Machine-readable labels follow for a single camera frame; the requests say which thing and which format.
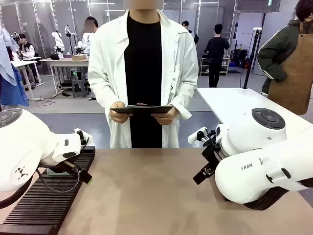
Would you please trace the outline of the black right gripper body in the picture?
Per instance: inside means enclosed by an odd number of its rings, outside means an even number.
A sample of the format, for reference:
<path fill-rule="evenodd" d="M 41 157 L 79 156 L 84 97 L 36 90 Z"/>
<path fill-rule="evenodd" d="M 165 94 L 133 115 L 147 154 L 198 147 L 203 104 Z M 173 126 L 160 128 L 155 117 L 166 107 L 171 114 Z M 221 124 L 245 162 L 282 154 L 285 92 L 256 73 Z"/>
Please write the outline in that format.
<path fill-rule="evenodd" d="M 207 160 L 207 164 L 202 171 L 215 171 L 217 165 L 221 161 L 219 156 L 220 147 L 218 144 L 208 143 L 202 152 L 202 156 Z"/>

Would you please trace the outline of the person's right hand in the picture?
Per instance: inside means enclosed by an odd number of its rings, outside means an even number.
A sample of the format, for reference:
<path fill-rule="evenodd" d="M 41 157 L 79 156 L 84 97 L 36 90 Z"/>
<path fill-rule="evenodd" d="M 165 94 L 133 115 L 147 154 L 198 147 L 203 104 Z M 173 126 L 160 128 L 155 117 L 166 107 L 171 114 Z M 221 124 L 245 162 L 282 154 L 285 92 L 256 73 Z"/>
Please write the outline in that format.
<path fill-rule="evenodd" d="M 114 122 L 123 124 L 128 120 L 129 117 L 132 116 L 132 114 L 120 114 L 112 110 L 112 108 L 124 108 L 124 107 L 125 107 L 125 104 L 120 101 L 112 104 L 110 108 L 110 117 Z"/>

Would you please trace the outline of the person's left hand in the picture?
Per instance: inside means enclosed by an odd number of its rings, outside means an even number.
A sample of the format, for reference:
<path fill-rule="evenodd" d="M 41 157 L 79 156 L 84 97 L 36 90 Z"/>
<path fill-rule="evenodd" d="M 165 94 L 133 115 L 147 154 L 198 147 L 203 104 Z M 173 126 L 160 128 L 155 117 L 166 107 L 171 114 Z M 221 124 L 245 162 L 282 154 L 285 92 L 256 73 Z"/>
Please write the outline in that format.
<path fill-rule="evenodd" d="M 167 113 L 155 113 L 151 114 L 151 116 L 153 116 L 160 125 L 170 125 L 177 115 L 177 109 L 173 105 L 169 105 L 169 107 L 171 107 L 171 109 Z"/>

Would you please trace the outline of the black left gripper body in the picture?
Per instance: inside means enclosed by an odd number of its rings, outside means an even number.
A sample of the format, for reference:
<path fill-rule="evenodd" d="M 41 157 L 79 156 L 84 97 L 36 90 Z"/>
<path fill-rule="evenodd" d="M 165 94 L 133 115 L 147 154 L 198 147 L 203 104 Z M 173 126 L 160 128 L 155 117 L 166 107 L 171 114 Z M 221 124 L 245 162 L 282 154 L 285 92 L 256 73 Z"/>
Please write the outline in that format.
<path fill-rule="evenodd" d="M 56 165 L 45 164 L 45 168 L 51 175 L 79 175 L 79 171 L 82 170 L 80 166 L 69 161 L 63 161 Z"/>

